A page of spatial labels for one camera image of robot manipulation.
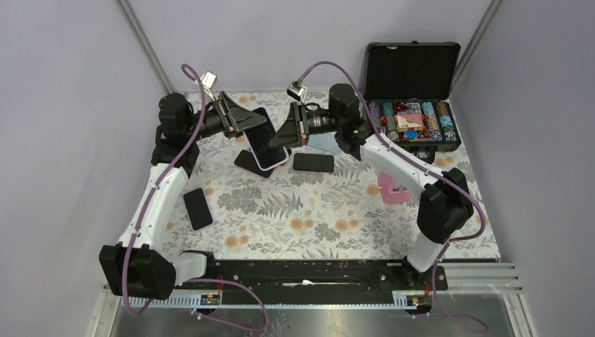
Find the light blue phone case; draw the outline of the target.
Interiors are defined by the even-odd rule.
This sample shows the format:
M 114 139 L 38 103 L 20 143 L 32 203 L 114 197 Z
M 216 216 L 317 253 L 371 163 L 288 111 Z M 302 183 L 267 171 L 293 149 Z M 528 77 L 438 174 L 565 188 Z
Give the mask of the light blue phone case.
M 342 150 L 336 142 L 334 133 L 310 135 L 308 146 L 314 147 L 318 150 L 330 152 L 332 154 L 342 153 Z

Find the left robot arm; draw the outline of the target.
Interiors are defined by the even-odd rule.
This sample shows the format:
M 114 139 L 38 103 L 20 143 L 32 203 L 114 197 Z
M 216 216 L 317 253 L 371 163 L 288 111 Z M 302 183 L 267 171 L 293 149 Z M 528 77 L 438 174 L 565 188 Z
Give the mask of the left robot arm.
M 181 93 L 170 93 L 159 101 L 159 125 L 142 199 L 117 243 L 104 245 L 99 253 L 101 268 L 116 296 L 165 300 L 176 286 L 189 280 L 202 289 L 217 281 L 211 253 L 185 251 L 172 260 L 163 256 L 166 225 L 196 165 L 197 140 L 219 133 L 237 138 L 267 119 L 240 106 L 225 92 L 204 107 L 204 114 L 195 113 Z

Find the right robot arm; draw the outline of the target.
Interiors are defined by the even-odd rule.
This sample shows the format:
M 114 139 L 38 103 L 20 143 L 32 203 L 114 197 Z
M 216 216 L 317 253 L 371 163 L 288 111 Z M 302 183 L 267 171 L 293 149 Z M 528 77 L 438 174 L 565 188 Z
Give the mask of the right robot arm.
M 422 288 L 448 240 L 474 213 L 464 174 L 455 169 L 442 171 L 378 133 L 371 119 L 362 116 L 360 100 L 351 85 L 332 86 L 327 108 L 306 103 L 306 91 L 297 81 L 288 87 L 287 94 L 294 102 L 269 146 L 302 147 L 312 135 L 333 132 L 344 153 L 386 173 L 410 191 L 419 202 L 417 226 L 421 235 L 406 256 L 402 278 L 409 288 Z

